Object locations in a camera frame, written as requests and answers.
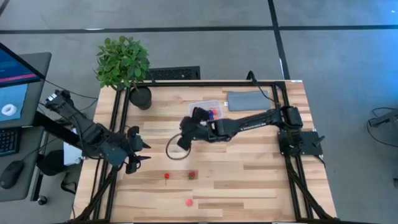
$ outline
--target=desk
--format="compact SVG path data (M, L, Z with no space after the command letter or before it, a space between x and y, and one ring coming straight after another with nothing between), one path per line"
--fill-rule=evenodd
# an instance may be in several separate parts
M303 130L313 129L303 83L285 81L285 85L290 105L300 110ZM269 87L262 89L272 93ZM285 161L277 143L277 127L266 126L242 132L230 142L193 142L191 155L182 161L172 161L164 152L167 141L179 133L179 123L188 114L190 103L219 100L224 105L227 91L256 91L256 87L163 86L150 87L150 90L151 108L141 111L129 104L126 125L140 127L140 135L152 149L139 154L152 159L143 161L135 174L118 174L112 222L295 220ZM114 95L115 92L109 88L101 90L94 118L96 122L109 124ZM283 102L282 94L279 94L279 101ZM260 112L230 112L226 106L223 106L223 111L224 117L233 119ZM325 211L335 217L323 164L312 156L302 156L302 160L309 191ZM77 214L90 201L95 165L96 161L83 164L75 199ZM197 172L194 180L187 179L191 170ZM170 174L167 181L164 179L166 172ZM188 198L193 199L191 207L185 205ZM298 198L301 214L306 217L300 192Z

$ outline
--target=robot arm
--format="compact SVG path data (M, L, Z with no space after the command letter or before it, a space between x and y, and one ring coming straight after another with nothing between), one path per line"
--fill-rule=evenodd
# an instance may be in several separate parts
M80 145L83 153L90 157L104 157L113 166L119 167L128 157L126 173L131 174L137 170L141 160L148 157L137 156L136 152L143 147L150 148L138 134L138 127L132 127L127 132L113 133L102 124L94 123L83 113L78 111L68 91L56 90L46 101L45 107L63 116L71 122L79 131Z
M203 140L207 142L229 141L241 131L248 131L267 125L274 125L280 129L299 131L303 122L296 107L284 106L278 109L268 110L240 119L218 119L209 121L207 111L195 108L192 117L184 117L180 123L182 137L178 145L188 150L192 140Z

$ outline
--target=gray carpet floor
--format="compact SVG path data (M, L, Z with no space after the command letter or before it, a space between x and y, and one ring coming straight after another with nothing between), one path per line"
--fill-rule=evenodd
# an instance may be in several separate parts
M274 4L280 26L398 25L398 3L393 0L274 0ZM266 0L10 0L0 15L0 30L271 25ZM280 32L290 77L303 80L315 127L326 136L322 143L326 171L342 220L398 219L398 189L392 181L398 177L398 149L379 144L366 130L373 108L398 105L398 30L386 28ZM92 72L96 46L121 34L141 40L153 68L200 66L201 78L213 80L243 79L248 70L257 79L282 79L272 30L121 32L2 32L0 41L18 54L51 52L47 79L88 96L100 92ZM46 84L42 98L54 89ZM74 101L78 108L91 103L79 97ZM95 106L88 109L88 116L94 111ZM389 125L371 131L382 141L398 144ZM79 171L79 166L72 167L71 180L78 181ZM2 223L68 220L73 195L58 187L62 179L45 177L46 206L28 200L0 203Z

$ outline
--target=clear plastic container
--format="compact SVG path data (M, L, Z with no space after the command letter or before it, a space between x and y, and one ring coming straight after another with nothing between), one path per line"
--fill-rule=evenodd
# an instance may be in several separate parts
M192 116L192 111L194 107L200 107L204 110L211 111L211 113L213 113L213 119L220 119L224 116L223 108L221 107L221 103L218 100L208 100L191 103L189 105L190 116Z

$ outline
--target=keyboard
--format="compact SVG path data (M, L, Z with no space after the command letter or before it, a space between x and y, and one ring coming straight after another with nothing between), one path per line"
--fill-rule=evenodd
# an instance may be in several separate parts
M0 156L18 153L21 128L0 129Z

